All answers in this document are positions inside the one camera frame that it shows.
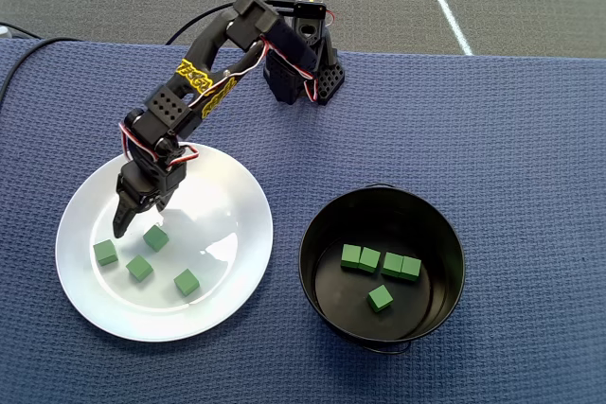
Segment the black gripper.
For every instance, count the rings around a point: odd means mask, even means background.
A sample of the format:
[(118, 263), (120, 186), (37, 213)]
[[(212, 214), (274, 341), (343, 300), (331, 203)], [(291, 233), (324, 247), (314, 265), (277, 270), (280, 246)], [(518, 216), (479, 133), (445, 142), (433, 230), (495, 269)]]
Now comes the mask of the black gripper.
[(131, 161), (122, 166), (116, 185), (119, 197), (113, 218), (114, 238), (122, 238), (139, 210), (153, 206), (162, 212), (174, 191), (186, 178), (186, 165), (178, 164), (170, 170)]

